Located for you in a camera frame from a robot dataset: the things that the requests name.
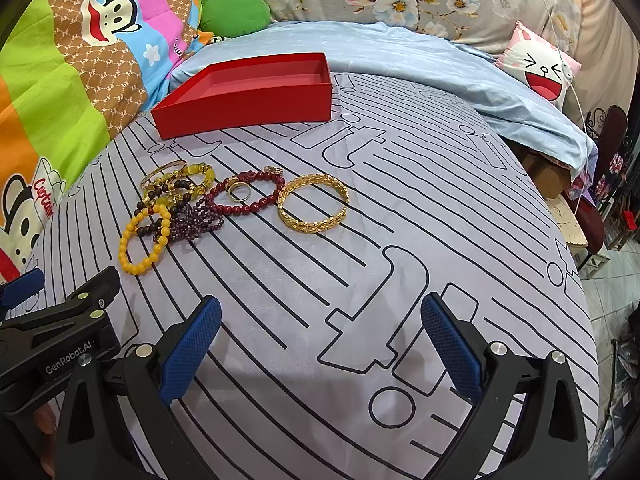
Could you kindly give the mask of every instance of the screw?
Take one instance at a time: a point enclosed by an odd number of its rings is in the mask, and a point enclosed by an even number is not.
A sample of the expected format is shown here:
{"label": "screw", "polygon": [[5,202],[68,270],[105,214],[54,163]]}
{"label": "screw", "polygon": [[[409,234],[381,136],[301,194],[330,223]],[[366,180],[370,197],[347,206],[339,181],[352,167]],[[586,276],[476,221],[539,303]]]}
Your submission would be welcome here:
{"label": "screw", "polygon": [[491,352],[496,355],[505,355],[507,353],[507,345],[501,343],[500,341],[496,341],[495,343],[491,343]]}
{"label": "screw", "polygon": [[136,348],[136,355],[138,357],[149,357],[153,350],[154,348],[151,345],[145,343]]}
{"label": "screw", "polygon": [[91,362],[91,354],[82,354],[78,358],[78,364],[80,366],[87,366]]}
{"label": "screw", "polygon": [[566,357],[564,357],[564,354],[562,352],[559,352],[558,350],[554,350],[553,352],[551,352],[551,358],[559,365],[563,365],[566,361]]}

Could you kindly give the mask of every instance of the pink rabbit pillow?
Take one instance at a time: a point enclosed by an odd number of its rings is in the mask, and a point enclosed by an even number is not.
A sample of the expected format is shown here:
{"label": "pink rabbit pillow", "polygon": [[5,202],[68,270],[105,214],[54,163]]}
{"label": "pink rabbit pillow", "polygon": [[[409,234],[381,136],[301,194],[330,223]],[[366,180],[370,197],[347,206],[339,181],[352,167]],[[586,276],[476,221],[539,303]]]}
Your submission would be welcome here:
{"label": "pink rabbit pillow", "polygon": [[[562,110],[569,81],[582,66],[564,52],[558,53],[547,40],[516,22],[511,43],[495,65]],[[566,64],[564,69],[560,56]]]}

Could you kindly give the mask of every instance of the colorful blanket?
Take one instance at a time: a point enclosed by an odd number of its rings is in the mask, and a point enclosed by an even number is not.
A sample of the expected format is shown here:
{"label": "colorful blanket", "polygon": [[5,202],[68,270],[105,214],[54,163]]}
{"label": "colorful blanket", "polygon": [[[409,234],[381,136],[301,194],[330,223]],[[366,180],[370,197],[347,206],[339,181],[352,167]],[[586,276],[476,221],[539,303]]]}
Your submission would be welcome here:
{"label": "colorful blanket", "polygon": [[209,39],[200,0],[33,0],[0,50],[0,283],[65,189]]}

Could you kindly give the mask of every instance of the red box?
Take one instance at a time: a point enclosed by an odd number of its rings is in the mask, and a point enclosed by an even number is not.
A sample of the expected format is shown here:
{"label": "red box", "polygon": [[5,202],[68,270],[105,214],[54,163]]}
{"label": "red box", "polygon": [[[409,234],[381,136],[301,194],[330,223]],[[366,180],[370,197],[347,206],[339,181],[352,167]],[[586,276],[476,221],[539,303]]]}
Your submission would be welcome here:
{"label": "red box", "polygon": [[207,66],[151,114],[163,139],[237,126],[328,121],[331,90],[321,52],[235,59]]}

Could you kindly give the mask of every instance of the white cable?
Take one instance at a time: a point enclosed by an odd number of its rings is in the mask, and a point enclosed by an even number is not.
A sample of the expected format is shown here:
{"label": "white cable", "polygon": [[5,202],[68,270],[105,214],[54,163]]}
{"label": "white cable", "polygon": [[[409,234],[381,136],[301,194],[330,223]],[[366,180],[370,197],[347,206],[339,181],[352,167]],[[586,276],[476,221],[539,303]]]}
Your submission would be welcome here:
{"label": "white cable", "polygon": [[[554,34],[554,37],[556,38],[556,48],[558,49],[558,56],[560,57],[560,66],[562,67],[562,75],[564,75],[565,81],[569,83],[569,88],[574,93],[575,101],[578,103],[578,110],[580,110],[580,118],[582,119],[582,131],[584,132],[584,151],[587,155],[587,161],[584,165],[584,170],[587,171],[588,165],[589,165],[589,137],[587,136],[587,124],[584,119],[584,114],[582,113],[582,106],[580,106],[580,99],[578,99],[578,94],[575,92],[575,88],[573,84],[574,79],[573,77],[569,79],[569,77],[567,77],[567,74],[566,74],[566,72],[571,72],[571,69],[567,65],[564,58],[562,57],[562,51],[560,50],[560,46],[559,46],[560,41],[558,40],[558,35],[556,34],[556,28],[554,27],[554,20],[551,18],[551,11],[549,10],[549,6],[546,4],[546,0],[542,0],[542,3],[545,5],[546,15],[549,18],[549,23],[551,23],[551,30]],[[574,215],[578,213],[578,208],[580,207],[580,200],[584,195],[584,190],[586,189],[586,187],[587,187],[587,183],[584,182],[582,185],[582,191],[580,192],[580,196],[578,197],[578,202],[575,205]]]}

